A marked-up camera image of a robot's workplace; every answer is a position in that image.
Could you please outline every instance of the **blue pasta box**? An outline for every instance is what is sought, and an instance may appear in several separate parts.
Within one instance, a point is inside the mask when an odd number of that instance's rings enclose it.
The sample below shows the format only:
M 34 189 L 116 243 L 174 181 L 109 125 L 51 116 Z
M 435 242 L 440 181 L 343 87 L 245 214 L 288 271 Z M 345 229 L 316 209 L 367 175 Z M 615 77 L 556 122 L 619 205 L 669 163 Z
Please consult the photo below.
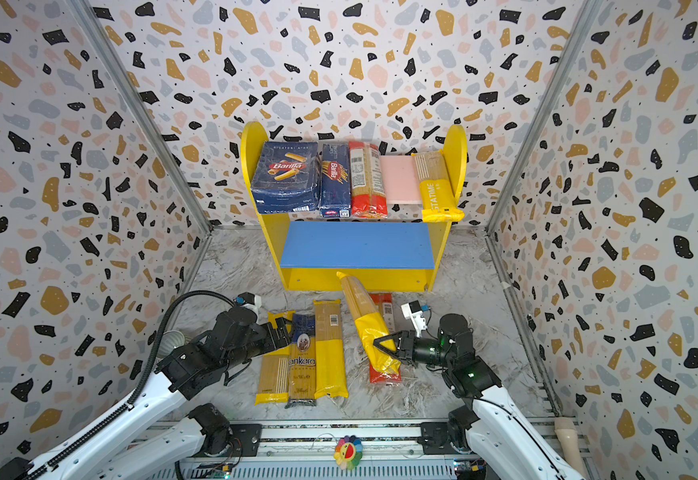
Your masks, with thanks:
M 267 141 L 250 191 L 259 214 L 316 210 L 320 205 L 320 161 L 316 142 Z
M 349 175 L 349 145 L 323 145 L 320 199 L 320 216 L 323 218 L 349 218 L 351 214 Z

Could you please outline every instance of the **robotic arm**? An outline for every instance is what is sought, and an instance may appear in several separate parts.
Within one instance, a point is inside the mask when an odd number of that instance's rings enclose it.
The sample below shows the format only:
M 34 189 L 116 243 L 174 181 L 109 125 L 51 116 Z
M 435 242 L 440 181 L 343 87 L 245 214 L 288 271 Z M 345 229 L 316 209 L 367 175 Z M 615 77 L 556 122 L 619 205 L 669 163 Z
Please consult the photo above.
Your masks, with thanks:
M 174 349 L 152 374 L 162 334 L 175 307 L 194 295 L 219 298 L 231 308 L 216 317 L 212 330 Z M 290 344 L 286 320 L 258 325 L 257 297 L 239 295 L 235 301 L 205 290 L 181 295 L 165 312 L 142 377 L 130 396 L 83 430 L 32 462 L 16 457 L 0 468 L 0 480 L 85 480 L 143 478 L 163 466 L 198 452 L 217 454 L 230 444 L 229 421 L 211 404 L 192 410 L 166 434 L 122 450 L 130 441 L 200 391 L 219 380 L 227 385 L 247 369 L 254 356 Z M 235 374 L 229 371 L 238 365 Z
M 387 340 L 394 341 L 396 351 L 381 345 Z M 408 365 L 442 369 L 445 384 L 465 403 L 448 417 L 448 438 L 456 450 L 482 456 L 505 480 L 584 480 L 536 432 L 501 379 L 475 355 L 463 316 L 444 315 L 436 339 L 419 338 L 416 331 L 406 330 L 376 339 L 373 345 Z

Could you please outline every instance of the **marble floor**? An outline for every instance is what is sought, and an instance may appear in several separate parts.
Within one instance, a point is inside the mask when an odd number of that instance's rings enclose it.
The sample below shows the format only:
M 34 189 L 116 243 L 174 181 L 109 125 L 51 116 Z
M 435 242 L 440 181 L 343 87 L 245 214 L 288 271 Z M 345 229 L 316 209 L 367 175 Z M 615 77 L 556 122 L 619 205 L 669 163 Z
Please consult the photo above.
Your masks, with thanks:
M 430 305 L 430 328 L 436 331 L 440 316 L 463 314 L 474 330 L 474 347 L 503 380 L 526 416 L 548 416 L 546 392 L 538 388 L 501 285 L 481 232 L 454 230 L 445 248 L 434 291 L 394 293 L 398 330 L 408 330 L 399 305 L 420 300 Z M 254 292 L 263 298 L 266 312 L 296 310 L 312 312 L 313 300 L 342 299 L 344 355 L 349 398 L 323 397 L 316 407 L 284 408 L 284 404 L 254 404 L 258 390 L 260 358 L 246 372 L 224 387 L 210 386 L 171 416 L 181 418 L 197 405 L 212 402 L 229 419 L 328 419 L 328 418 L 446 418 L 462 405 L 452 396 L 438 373 L 423 367 L 402 366 L 402 384 L 372 385 L 368 359 L 360 344 L 342 292 L 286 292 L 274 268 L 266 240 L 260 230 L 216 230 L 208 253 L 200 265 L 192 290 L 214 290 L 227 296 Z M 175 329 L 188 337 L 209 329 L 222 302 L 209 297 L 187 300 Z

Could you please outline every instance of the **patterned wallpaper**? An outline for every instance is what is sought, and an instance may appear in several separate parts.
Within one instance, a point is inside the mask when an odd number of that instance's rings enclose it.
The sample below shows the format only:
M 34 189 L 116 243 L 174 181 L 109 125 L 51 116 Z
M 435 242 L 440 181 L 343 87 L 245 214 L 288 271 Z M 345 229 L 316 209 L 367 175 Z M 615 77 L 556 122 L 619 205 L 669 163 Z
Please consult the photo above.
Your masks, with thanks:
M 485 223 L 578 13 L 573 0 L 94 5 L 218 225 L 257 223 L 239 170 L 252 120 L 279 141 L 362 138 L 388 154 L 436 149 L 462 124 L 463 223 Z
M 134 386 L 201 230 L 65 3 L 0 0 L 0 465 Z
M 605 478 L 698 479 L 698 3 L 604 2 L 496 239 Z

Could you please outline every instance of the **yellow shelf side panel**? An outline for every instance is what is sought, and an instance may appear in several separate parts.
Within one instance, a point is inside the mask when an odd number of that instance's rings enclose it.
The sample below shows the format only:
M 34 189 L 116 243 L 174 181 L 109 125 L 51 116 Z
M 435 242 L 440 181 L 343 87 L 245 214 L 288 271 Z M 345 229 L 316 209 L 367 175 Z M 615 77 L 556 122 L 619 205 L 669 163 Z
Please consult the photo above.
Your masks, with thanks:
M 248 195 L 250 202 L 255 208 L 255 199 L 250 192 L 250 182 L 255 175 L 260 151 L 264 148 L 264 143 L 269 139 L 269 135 L 263 125 L 257 121 L 249 122 L 242 130 L 242 141 L 240 142 L 240 157 L 242 160 L 242 176 L 245 178 L 245 185 L 248 186 Z M 269 245 L 271 255 L 274 258 L 274 265 L 277 267 L 277 272 L 280 274 L 282 284 L 287 288 L 286 272 L 280 268 L 280 260 L 282 259 L 282 250 L 285 248 L 287 240 L 287 229 L 290 228 L 290 218 L 287 214 L 268 214 L 261 215 L 258 213 L 258 208 L 255 208 L 256 216 L 261 229 L 264 231 L 266 243 Z
M 461 125 L 452 125 L 445 136 L 445 145 L 442 148 L 442 156 L 445 158 L 445 166 L 450 177 L 452 195 L 456 204 L 461 197 L 463 182 L 466 179 L 466 131 Z M 434 270 L 431 270 L 426 288 L 429 292 L 434 288 L 434 279 L 440 269 L 442 254 L 445 253 L 445 244 L 450 235 L 450 222 L 438 222 L 429 224 L 429 238 L 432 241 L 432 254 L 434 255 Z
M 240 155 L 242 160 L 242 175 L 250 194 L 250 181 L 255 175 L 260 152 L 268 141 L 267 131 L 258 122 L 249 122 L 242 132 Z M 448 130 L 445 145 L 442 149 L 445 164 L 450 176 L 455 198 L 461 196 L 463 181 L 466 178 L 466 132 L 460 125 L 453 125 Z M 250 201 L 255 206 L 255 200 L 250 194 Z M 258 214 L 256 215 L 271 250 L 274 264 L 286 290 L 298 291 L 341 291 L 341 284 L 336 277 L 337 269 L 304 269 L 280 268 L 282 252 L 287 240 L 290 226 L 288 214 Z M 434 270 L 385 270 L 358 269 L 345 270 L 347 274 L 360 279 L 365 288 L 375 292 L 423 292 L 431 291 L 437 270 L 440 267 L 442 253 L 445 251 L 447 237 L 450 234 L 450 222 L 429 225 L 429 236 L 432 242 Z

